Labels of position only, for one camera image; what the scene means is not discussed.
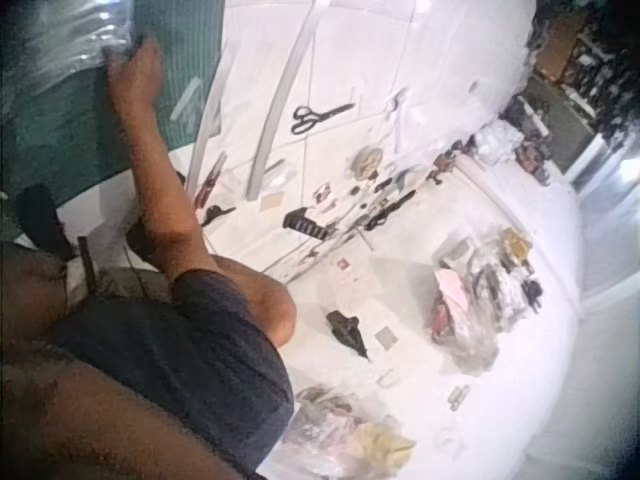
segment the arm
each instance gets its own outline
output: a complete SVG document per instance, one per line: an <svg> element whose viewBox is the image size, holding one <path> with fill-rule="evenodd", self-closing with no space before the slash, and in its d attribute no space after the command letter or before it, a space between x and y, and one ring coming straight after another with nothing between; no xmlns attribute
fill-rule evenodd
<svg viewBox="0 0 640 480"><path fill-rule="evenodd" d="M296 323L296 304L287 288L270 276L230 258L216 255L214 259L225 277L247 298L251 315L269 340L276 347L291 340Z"/></svg>
<svg viewBox="0 0 640 480"><path fill-rule="evenodd" d="M158 130L153 101L162 75L160 49L152 38L129 62L114 58L109 65L109 93L129 146L145 230L160 270L173 281L188 270L220 270Z"/></svg>

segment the plastic bag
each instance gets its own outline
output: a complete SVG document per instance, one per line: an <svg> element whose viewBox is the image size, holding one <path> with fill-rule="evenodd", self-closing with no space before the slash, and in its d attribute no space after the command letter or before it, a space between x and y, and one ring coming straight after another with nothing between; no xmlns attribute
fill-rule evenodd
<svg viewBox="0 0 640 480"><path fill-rule="evenodd" d="M508 331L528 312L522 282L529 276L523 263L531 243L513 229L502 240L477 248L467 264L473 301L487 312L498 331Z"/></svg>
<svg viewBox="0 0 640 480"><path fill-rule="evenodd" d="M102 65L103 49L129 49L132 16L133 0L34 2L21 65L29 92L41 93L73 73Z"/></svg>
<svg viewBox="0 0 640 480"><path fill-rule="evenodd" d="M514 150L524 135L504 120L495 120L474 135L476 156L487 165L496 165L515 158Z"/></svg>
<svg viewBox="0 0 640 480"><path fill-rule="evenodd" d="M276 460L315 475L362 480L389 478L409 460L415 442L355 395L317 386L302 391L298 401Z"/></svg>
<svg viewBox="0 0 640 480"><path fill-rule="evenodd" d="M443 268L435 274L440 291L431 315L431 339L447 349L461 370L488 370L498 356L490 311L471 301L455 271Z"/></svg>

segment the cable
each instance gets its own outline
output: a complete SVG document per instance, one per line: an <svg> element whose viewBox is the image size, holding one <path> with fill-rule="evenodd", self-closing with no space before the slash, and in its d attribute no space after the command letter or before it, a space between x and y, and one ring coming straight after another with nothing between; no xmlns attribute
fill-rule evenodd
<svg viewBox="0 0 640 480"><path fill-rule="evenodd" d="M129 264L129 268L131 268L131 271L133 272L133 274L136 276L136 279L138 280L138 285L140 285L140 290L142 290L142 294L145 296L145 298L151 298L149 297L147 290L144 288L144 284L142 283L142 278L140 277L140 273L138 273L138 271L135 268L133 268L133 263L131 263L131 259L129 258L129 252L127 251L127 247L122 247L122 250L124 251L124 256L127 257L127 263Z"/></svg>

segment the black scissors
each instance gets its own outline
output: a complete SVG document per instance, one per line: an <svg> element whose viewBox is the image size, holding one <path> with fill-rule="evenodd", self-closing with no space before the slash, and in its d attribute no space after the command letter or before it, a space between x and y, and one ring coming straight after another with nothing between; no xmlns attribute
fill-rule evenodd
<svg viewBox="0 0 640 480"><path fill-rule="evenodd" d="M297 120L297 122L291 127L291 133L294 135L302 135L315 127L316 123L324 122L342 112L351 110L355 106L355 103L347 103L346 105L334 108L325 113L316 113L309 107L298 107L293 112L293 119Z"/></svg>

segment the green cutting mat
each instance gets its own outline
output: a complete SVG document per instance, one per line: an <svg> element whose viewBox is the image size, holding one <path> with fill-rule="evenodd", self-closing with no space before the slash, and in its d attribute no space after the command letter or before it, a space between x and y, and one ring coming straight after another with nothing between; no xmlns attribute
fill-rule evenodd
<svg viewBox="0 0 640 480"><path fill-rule="evenodd" d="M195 141L220 59L224 0L134 0L134 5L136 33L153 32L162 46L165 83L156 110L172 150ZM21 14L33 12L32 6ZM9 85L5 69L20 59L21 27L16 21L8 23L3 19L2 191L12 199L26 186L44 183L61 205L128 168L109 107L105 72L79 72L36 97L20 92L19 79ZM171 112L194 77L202 83L190 102L192 121L171 121ZM10 99L7 91L19 93ZM12 102L6 115L8 100ZM2 202L2 207L1 237L14 238L19 229L11 201Z"/></svg>

